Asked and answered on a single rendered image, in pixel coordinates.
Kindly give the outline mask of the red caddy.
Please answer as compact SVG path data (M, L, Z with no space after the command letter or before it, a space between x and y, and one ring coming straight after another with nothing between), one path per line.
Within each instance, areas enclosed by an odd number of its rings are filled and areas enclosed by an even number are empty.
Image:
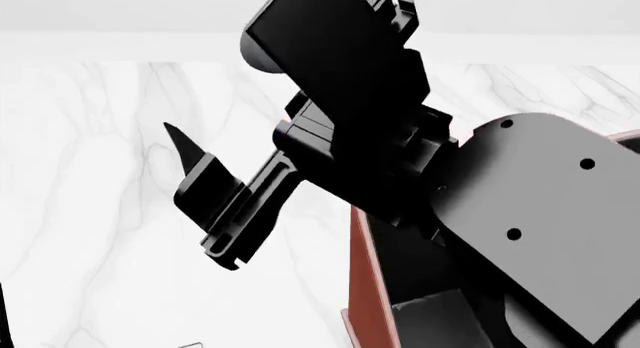
M640 130L477 128L394 226L351 204L355 348L640 348Z

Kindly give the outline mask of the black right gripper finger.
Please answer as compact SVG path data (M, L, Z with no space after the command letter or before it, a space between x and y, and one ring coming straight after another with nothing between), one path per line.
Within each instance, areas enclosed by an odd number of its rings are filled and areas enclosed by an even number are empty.
M174 205L201 230L208 232L235 195L245 187L213 154L205 152L179 128L163 123L174 144L184 179Z
M252 68L286 74L344 137L392 137L429 92L415 0L268 0L240 51Z

